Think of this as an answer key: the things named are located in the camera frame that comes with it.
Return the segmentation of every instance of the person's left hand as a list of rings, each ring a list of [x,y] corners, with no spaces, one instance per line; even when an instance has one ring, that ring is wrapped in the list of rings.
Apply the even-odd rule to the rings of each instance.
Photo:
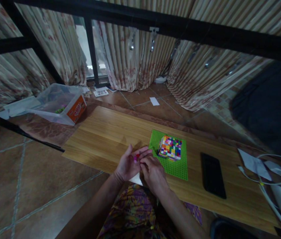
[[[136,174],[140,172],[140,160],[151,154],[152,150],[148,149],[148,146],[142,147],[135,152],[133,152],[133,146],[131,144],[128,146],[126,152],[120,158],[119,164],[114,172],[114,174],[123,182],[128,181]],[[134,163],[134,156],[139,154],[137,158],[137,163]]]

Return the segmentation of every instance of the person's right hand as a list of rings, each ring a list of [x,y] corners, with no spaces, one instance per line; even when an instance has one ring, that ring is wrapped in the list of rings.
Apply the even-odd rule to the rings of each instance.
[[[145,181],[150,191],[160,199],[170,191],[166,181],[166,174],[159,160],[148,155],[140,160],[140,167],[144,173]]]

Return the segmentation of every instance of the green baseplate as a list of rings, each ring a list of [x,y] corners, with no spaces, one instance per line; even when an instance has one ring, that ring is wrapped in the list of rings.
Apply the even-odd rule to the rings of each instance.
[[[160,157],[157,155],[158,149],[159,149],[159,142],[164,135],[168,135],[172,138],[182,141],[180,160],[178,160],[176,162],[172,162],[167,158],[163,158],[163,157]],[[160,161],[160,163],[164,167],[166,173],[173,175],[177,178],[188,181],[187,145],[186,145],[185,140],[176,138],[169,134],[161,133],[161,132],[153,129],[153,131],[151,133],[150,142],[149,142],[149,148],[153,150],[153,156],[156,157]]]

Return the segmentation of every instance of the striped curtain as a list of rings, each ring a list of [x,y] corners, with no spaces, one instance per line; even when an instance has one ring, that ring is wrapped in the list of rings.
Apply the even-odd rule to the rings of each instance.
[[[18,7],[63,81],[86,85],[84,54],[73,17],[25,5]],[[0,39],[21,36],[0,5]],[[1,54],[0,111],[5,104],[38,95],[54,82],[32,49]]]
[[[109,2],[281,36],[281,0]],[[103,22],[96,22],[95,26],[107,60],[110,83],[119,90],[147,88],[166,66],[176,42],[174,38],[158,35],[154,51],[150,53],[150,33],[137,31],[135,48],[131,51],[128,46],[128,28]],[[241,79],[271,61],[249,56],[231,75],[226,76],[228,70],[241,60],[241,54],[202,45],[188,64],[195,45],[195,42],[181,41],[167,77],[167,88],[179,104],[190,111],[206,106]],[[204,65],[215,51],[219,52],[219,58],[210,68],[205,69]]]

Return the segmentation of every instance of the charging cable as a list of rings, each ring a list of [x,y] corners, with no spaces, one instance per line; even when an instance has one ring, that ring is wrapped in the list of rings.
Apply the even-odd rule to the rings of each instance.
[[[277,157],[281,157],[280,155],[276,155],[276,154],[261,154],[257,158],[260,159],[263,156],[277,156]],[[266,185],[281,185],[281,182],[280,183],[265,183],[265,182],[262,181],[261,176],[259,176],[259,180],[254,180],[254,179],[250,178],[248,175],[246,175],[246,173],[244,172],[244,168],[243,167],[238,166],[238,168],[239,168],[239,170],[242,172],[242,174],[244,176],[246,176],[248,179],[252,180],[253,182],[257,182],[257,183],[260,183],[260,184],[266,184]]]
[[[260,159],[260,158],[263,157],[263,156],[277,156],[277,157],[281,157],[280,155],[276,155],[276,154],[261,154],[261,155],[259,155],[257,158]],[[248,177],[248,176],[246,175],[246,173],[244,172],[243,167],[238,166],[238,168],[239,168],[239,170],[242,172],[242,174],[243,174],[244,176],[246,176],[248,179],[250,179],[250,180],[252,180],[252,181],[254,181],[254,182],[259,183],[260,189],[261,189],[261,191],[262,191],[262,193],[263,193],[265,199],[268,201],[268,203],[269,203],[269,205],[271,206],[273,212],[276,214],[276,216],[277,216],[277,217],[280,219],[280,221],[281,221],[281,214],[280,214],[280,212],[277,210],[278,207],[272,202],[272,200],[270,199],[270,197],[268,196],[268,194],[267,194],[267,192],[266,192],[266,190],[265,190],[265,188],[264,188],[264,184],[266,184],[266,185],[281,185],[281,182],[280,182],[280,183],[264,183],[264,182],[262,181],[262,179],[261,179],[261,176],[258,174],[257,167],[256,167],[255,170],[256,170],[256,174],[259,176],[259,180],[258,180],[258,181],[257,181],[257,180],[254,180],[254,179],[252,179],[252,178],[250,178],[250,177]]]

